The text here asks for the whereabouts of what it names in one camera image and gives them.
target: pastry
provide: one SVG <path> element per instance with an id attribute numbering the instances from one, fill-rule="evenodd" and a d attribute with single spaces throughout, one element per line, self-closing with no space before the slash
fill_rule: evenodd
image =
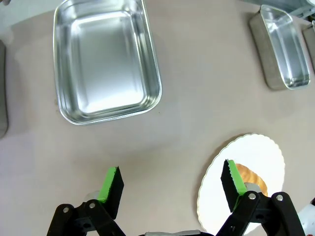
<path id="1" fill-rule="evenodd" d="M 246 166 L 236 164 L 236 167 L 244 183 L 257 184 L 261 189 L 262 194 L 268 197 L 267 186 L 261 177 L 259 177 L 255 172 L 248 169 Z"/>

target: scalloped paper plate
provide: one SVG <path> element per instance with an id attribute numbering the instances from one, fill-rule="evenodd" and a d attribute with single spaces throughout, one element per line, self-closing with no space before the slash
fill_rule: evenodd
<path id="1" fill-rule="evenodd" d="M 284 157 L 273 140 L 260 134 L 247 134 L 229 143 L 209 166 L 198 194 L 199 222 L 206 232 L 213 235 L 231 214 L 220 179 L 226 159 L 234 160 L 259 175 L 267 185 L 268 197 L 280 192 L 284 183 Z M 245 233 L 257 226 L 258 223 L 250 223 Z"/>

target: tabletop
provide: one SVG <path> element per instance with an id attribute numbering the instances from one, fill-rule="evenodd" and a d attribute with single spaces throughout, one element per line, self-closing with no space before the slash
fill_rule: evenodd
<path id="1" fill-rule="evenodd" d="M 0 140 L 1 235 L 46 235 L 59 204 L 80 205 L 117 165 L 125 182 L 117 223 L 127 235 L 201 229 L 202 177 L 221 148 L 246 133 L 279 145 L 283 191 L 297 211 L 315 196 L 315 85 L 266 86 L 248 26 L 259 7 L 231 0 L 145 2 L 163 88 L 160 103 L 145 114 L 87 126 L 61 116 L 53 12 L 13 25 L 2 38 L 9 130 Z"/>

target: screw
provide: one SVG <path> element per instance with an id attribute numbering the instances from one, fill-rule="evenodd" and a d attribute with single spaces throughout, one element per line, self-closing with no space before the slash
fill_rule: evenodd
<path id="1" fill-rule="evenodd" d="M 95 207 L 95 203 L 91 203 L 91 204 L 89 205 L 89 207 L 90 207 L 90 208 L 94 208 L 94 207 Z"/>
<path id="2" fill-rule="evenodd" d="M 278 195 L 278 196 L 276 196 L 276 199 L 278 200 L 278 201 L 282 201 L 284 198 L 283 198 L 283 196 L 282 195 Z"/>
<path id="3" fill-rule="evenodd" d="M 256 198 L 256 195 L 254 193 L 250 193 L 248 195 L 248 198 L 251 199 L 251 200 L 254 200 Z"/>

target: rectangular metal container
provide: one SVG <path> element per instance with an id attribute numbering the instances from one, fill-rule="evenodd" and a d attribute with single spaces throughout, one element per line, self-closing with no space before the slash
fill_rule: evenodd
<path id="1" fill-rule="evenodd" d="M 271 89 L 297 89 L 309 84 L 307 62 L 290 15 L 262 5 L 250 19 L 250 28 Z"/>
<path id="2" fill-rule="evenodd" d="M 55 11 L 58 104 L 84 125 L 149 111 L 161 98 L 143 0 L 67 0 Z"/>
<path id="3" fill-rule="evenodd" d="M 302 32 L 315 71 L 315 21 L 312 21 Z"/>
<path id="4" fill-rule="evenodd" d="M 8 118 L 5 101 L 5 45 L 0 40 L 0 138 L 8 129 Z"/>

